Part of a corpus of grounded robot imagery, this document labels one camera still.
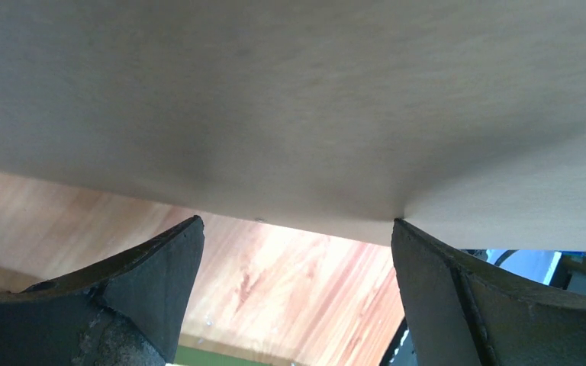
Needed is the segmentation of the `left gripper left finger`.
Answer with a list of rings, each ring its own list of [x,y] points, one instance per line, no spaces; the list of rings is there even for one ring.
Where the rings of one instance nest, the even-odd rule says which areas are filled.
[[[194,216],[78,271],[0,292],[0,365],[172,363],[203,248]]]

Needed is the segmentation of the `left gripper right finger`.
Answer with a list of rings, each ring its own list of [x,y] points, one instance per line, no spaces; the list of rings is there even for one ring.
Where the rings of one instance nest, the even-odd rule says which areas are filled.
[[[586,365],[586,296],[537,283],[398,219],[391,254],[420,365]]]

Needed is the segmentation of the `wooden picture frame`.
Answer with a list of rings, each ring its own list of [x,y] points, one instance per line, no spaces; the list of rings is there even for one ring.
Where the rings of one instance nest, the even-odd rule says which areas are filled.
[[[46,278],[0,267],[0,292],[21,292]],[[175,357],[178,365],[299,365],[295,360],[281,358],[250,349],[213,342],[210,339],[181,335]]]

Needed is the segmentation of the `brown frame backing board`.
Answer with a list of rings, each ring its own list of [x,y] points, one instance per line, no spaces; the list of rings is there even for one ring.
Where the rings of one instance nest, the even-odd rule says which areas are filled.
[[[0,1],[0,171],[586,250],[586,1]]]

